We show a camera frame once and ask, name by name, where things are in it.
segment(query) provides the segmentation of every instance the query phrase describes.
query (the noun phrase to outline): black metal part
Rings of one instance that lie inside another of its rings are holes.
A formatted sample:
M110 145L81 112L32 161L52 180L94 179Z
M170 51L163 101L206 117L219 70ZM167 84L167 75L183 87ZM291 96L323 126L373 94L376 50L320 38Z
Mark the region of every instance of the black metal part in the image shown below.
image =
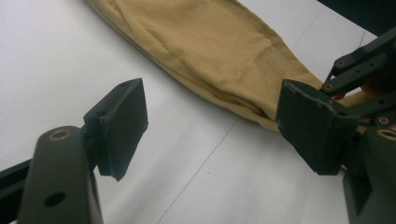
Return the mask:
M344 189L351 224L388 224L396 220L396 132L369 128L361 139L367 180L346 175Z
M351 91L361 86L370 77L396 72L396 27L390 29L366 46L360 47L337 60L321 91L334 96L343 91ZM396 85L396 78L389 80Z
M125 175L148 127L142 79L118 85L84 119L44 133L30 161L0 173L0 224L103 223L93 169Z
M118 85L84 121L88 147L93 148L100 174L122 179L149 125L142 79Z
M321 90L284 80L276 122L282 135L320 175L346 167L351 224L396 220L396 28L336 60ZM379 96L345 108L332 96L380 84Z
M17 219L30 160L0 173L0 224Z
M304 83L284 80L276 123L286 140L319 175L336 175L343 142L351 138L359 117L326 94Z
M375 35L396 25L394 0L319 0L320 3Z
M60 127L40 136L18 223L103 223L84 145L77 127Z

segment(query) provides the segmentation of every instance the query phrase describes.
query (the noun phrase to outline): khaki pants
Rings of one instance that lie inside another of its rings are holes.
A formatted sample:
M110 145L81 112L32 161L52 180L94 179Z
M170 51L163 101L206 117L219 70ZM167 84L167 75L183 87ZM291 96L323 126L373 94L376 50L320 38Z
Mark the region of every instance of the khaki pants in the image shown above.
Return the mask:
M277 130L282 79L321 82L235 0L88 0L122 36L206 100Z

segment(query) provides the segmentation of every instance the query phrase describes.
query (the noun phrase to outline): tan fabric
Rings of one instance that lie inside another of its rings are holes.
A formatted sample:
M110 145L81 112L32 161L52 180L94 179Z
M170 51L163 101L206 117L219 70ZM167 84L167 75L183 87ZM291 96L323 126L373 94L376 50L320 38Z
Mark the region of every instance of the tan fabric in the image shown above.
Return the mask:
M89 0L121 35L206 100L277 130L283 78L321 82L234 0Z

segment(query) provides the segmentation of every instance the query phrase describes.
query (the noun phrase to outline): white table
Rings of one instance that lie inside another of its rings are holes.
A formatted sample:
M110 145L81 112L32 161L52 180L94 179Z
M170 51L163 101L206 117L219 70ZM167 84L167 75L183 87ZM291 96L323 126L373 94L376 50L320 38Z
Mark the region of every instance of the white table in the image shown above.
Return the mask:
M315 0L241 2L321 79L375 38ZM2 1L0 52L0 170L143 78L149 126L129 170L119 183L96 172L105 223L347 223L343 174L314 174L279 133L190 92L83 0Z

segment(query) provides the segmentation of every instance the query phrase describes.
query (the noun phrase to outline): bolt hole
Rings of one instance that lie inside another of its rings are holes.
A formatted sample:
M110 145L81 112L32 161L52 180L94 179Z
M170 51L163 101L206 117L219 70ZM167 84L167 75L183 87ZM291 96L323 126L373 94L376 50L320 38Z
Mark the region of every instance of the bolt hole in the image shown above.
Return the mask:
M393 131L386 130L386 129L381 129L381 130L378 130L377 133L380 136L382 136L382 137L384 137L384 138L386 138L388 140L396 141L396 133L393 132Z
M70 135L70 130L59 130L49 135L51 141L61 141Z
M57 204L61 203L66 195L63 192L57 192L52 195L50 195L46 201L44 201L44 205L47 207L53 207L56 206Z
M332 84L326 84L324 86L324 89L326 89L327 91L330 91L332 89Z
M389 120L385 117L381 117L378 120L381 124L389 124Z
M346 65L346 63L344 61L338 61L337 65L342 67L342 66Z
M106 111L103 111L103 110L98 111L98 112L95 113L95 115L96 115L97 117L102 117L102 116L104 116L105 114L106 114Z

